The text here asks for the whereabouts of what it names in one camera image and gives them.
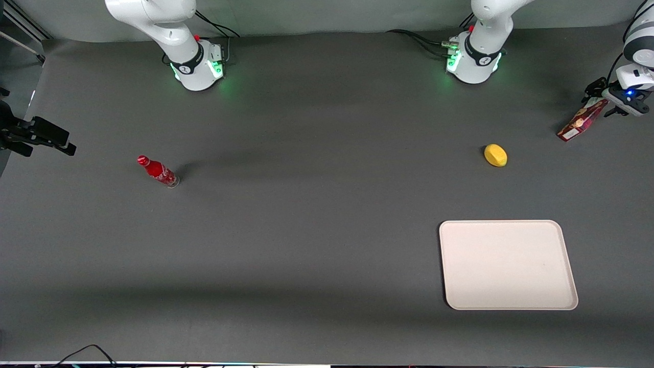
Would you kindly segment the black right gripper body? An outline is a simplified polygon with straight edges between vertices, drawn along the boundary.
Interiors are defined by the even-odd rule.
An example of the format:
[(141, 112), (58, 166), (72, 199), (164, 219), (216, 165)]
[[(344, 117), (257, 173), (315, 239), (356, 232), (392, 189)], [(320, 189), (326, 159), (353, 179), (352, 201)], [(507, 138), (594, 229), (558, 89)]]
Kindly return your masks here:
[(19, 127), (19, 124), (22, 120), (15, 117), (12, 110), (10, 109), (10, 106), (3, 102), (3, 99), (9, 95), (10, 92), (7, 89), (1, 87), (1, 141), (14, 142), (11, 135), (13, 131)]

